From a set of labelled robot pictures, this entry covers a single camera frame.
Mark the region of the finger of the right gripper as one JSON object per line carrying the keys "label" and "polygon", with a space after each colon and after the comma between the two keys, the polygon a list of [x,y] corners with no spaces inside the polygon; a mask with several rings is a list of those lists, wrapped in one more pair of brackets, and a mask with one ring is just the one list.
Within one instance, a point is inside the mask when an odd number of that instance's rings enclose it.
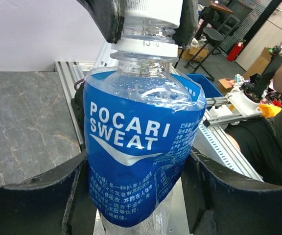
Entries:
{"label": "finger of the right gripper", "polygon": [[104,39],[116,44],[124,25],[124,0],[77,0],[90,14]]}
{"label": "finger of the right gripper", "polygon": [[189,46],[197,32],[198,0],[183,0],[180,25],[175,30],[174,41],[178,46]]}

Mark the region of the red fire extinguisher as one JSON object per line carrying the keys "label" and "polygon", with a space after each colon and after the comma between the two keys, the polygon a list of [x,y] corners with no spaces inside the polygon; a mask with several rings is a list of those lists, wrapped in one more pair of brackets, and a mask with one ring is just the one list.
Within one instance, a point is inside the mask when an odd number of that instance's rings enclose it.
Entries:
{"label": "red fire extinguisher", "polygon": [[241,51],[244,48],[244,43],[245,43],[244,39],[236,42],[236,44],[234,45],[234,47],[232,48],[232,50],[227,56],[228,61],[232,62],[238,57],[238,55],[241,53]]}

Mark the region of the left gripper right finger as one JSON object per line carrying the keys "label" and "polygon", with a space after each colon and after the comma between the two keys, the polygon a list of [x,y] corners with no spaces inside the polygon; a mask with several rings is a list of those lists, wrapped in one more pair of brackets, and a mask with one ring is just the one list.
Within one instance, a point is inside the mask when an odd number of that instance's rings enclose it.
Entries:
{"label": "left gripper right finger", "polygon": [[239,174],[193,148],[181,176],[194,235],[282,235],[282,186]]}

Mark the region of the person in black shirt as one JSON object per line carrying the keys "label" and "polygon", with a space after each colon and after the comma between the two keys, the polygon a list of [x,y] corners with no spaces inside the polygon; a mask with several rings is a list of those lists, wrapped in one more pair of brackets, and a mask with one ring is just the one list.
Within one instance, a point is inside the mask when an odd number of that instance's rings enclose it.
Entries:
{"label": "person in black shirt", "polygon": [[228,125],[225,133],[265,182],[282,186],[282,110]]}

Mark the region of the cardboard box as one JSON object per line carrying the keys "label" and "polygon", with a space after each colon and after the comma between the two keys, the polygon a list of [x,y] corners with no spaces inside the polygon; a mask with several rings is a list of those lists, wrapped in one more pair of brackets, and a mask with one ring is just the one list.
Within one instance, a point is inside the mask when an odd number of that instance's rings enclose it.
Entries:
{"label": "cardboard box", "polygon": [[261,52],[260,56],[255,60],[255,62],[248,68],[245,72],[243,78],[245,80],[249,80],[250,76],[258,73],[262,74],[263,71],[266,69],[267,65],[271,61],[272,55],[270,52],[272,51],[271,48],[265,47]]}

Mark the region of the yellow object outside cell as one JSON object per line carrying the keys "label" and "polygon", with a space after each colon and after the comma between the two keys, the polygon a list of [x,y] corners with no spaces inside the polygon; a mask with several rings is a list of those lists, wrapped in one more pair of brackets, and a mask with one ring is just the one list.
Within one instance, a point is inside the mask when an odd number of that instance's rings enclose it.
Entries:
{"label": "yellow object outside cell", "polygon": [[265,118],[274,117],[282,110],[281,107],[271,104],[260,104],[259,109],[262,111],[261,116]]}

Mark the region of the white blue-print bottle cap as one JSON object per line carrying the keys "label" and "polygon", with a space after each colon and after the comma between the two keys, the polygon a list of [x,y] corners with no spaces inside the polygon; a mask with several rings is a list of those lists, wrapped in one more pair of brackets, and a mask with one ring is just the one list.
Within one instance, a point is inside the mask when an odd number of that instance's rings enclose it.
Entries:
{"label": "white blue-print bottle cap", "polygon": [[183,0],[125,0],[124,15],[156,19],[178,28],[182,6]]}

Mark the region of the blue label small bottle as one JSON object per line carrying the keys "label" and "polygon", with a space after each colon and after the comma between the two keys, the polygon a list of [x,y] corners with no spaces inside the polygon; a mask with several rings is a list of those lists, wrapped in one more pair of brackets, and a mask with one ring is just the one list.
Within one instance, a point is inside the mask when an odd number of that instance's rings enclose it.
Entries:
{"label": "blue label small bottle", "polygon": [[202,87],[170,72],[175,26],[128,17],[116,68],[85,79],[90,196],[108,235],[164,235],[172,189],[206,109]]}

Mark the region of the blue bin outside cell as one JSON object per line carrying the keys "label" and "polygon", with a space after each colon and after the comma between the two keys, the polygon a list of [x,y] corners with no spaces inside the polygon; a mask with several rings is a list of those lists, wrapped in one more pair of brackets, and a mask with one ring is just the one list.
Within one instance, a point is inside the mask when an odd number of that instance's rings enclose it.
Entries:
{"label": "blue bin outside cell", "polygon": [[223,97],[223,94],[203,74],[187,74],[194,82],[201,85],[206,98]]}

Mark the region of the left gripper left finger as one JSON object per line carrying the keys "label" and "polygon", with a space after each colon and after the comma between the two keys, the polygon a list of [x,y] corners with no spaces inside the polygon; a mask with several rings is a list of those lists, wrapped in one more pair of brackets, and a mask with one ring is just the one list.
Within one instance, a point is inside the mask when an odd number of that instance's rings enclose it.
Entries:
{"label": "left gripper left finger", "polygon": [[0,186],[0,235],[91,235],[96,207],[87,154],[20,184]]}

